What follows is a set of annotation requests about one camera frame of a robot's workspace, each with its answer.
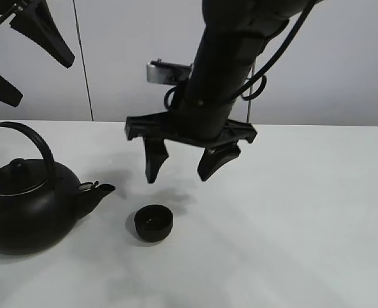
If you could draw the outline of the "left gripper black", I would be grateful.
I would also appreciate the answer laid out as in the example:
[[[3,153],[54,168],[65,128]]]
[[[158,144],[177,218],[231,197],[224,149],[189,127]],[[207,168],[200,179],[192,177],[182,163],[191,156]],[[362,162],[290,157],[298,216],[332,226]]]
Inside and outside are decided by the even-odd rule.
[[[11,15],[10,26],[23,34],[66,68],[75,56],[62,38],[49,10],[47,1],[0,1],[0,25]],[[17,107],[23,94],[0,75],[0,101]]]

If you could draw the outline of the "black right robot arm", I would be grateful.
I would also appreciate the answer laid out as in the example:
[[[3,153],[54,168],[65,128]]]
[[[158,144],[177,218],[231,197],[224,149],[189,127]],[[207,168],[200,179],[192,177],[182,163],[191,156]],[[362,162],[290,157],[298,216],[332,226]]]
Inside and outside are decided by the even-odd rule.
[[[161,113],[126,119],[128,140],[142,138],[146,179],[155,182],[168,159],[165,141],[203,149],[197,172],[208,180],[252,143],[252,125],[229,118],[237,99],[264,90],[266,72],[284,54],[314,8],[314,1],[204,1],[205,29],[191,65],[153,60],[150,83],[168,85]]]

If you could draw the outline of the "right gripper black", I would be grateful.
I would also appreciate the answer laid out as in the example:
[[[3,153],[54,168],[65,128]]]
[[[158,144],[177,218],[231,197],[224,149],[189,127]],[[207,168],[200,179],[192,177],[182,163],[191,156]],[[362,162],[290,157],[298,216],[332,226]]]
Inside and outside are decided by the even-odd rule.
[[[149,184],[155,183],[163,163],[169,158],[164,139],[210,148],[205,149],[197,169],[200,179],[205,182],[240,155],[237,141],[251,144],[257,136],[252,125],[228,118],[231,104],[189,106],[184,100],[182,86],[166,92],[164,106],[165,112],[126,118],[126,138],[130,141],[143,137],[145,174]]]

